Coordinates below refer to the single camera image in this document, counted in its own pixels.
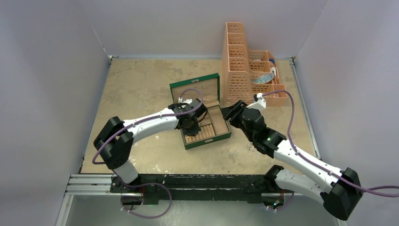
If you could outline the green jewelry box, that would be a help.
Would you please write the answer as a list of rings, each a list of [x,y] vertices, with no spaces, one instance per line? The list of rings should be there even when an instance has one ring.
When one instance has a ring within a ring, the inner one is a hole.
[[[181,133],[185,150],[231,137],[231,130],[221,112],[220,76],[218,73],[170,83],[169,87],[174,103],[178,103],[180,96],[183,96],[183,101],[200,99],[200,94],[189,90],[189,88],[199,90],[203,96],[203,104],[207,108],[207,111],[197,119],[200,129],[197,135],[188,136],[183,132]]]

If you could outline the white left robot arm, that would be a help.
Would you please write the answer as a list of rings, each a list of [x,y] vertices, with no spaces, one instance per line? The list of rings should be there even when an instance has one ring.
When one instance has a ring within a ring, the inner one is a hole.
[[[181,130],[187,135],[197,135],[199,118],[207,112],[206,106],[199,99],[188,99],[183,103],[174,103],[158,113],[133,120],[110,118],[94,139],[102,163],[122,180],[122,187],[128,192],[140,188],[139,173],[129,161],[134,143],[168,130]]]

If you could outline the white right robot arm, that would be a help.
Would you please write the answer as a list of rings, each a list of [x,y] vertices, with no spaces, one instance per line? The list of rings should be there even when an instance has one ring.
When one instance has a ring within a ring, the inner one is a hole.
[[[357,172],[329,165],[291,144],[276,130],[266,126],[260,111],[243,101],[221,109],[224,120],[241,129],[254,148],[298,171],[297,175],[281,166],[273,166],[265,175],[265,188],[271,192],[287,189],[310,197],[323,205],[328,213],[348,220],[363,196]]]

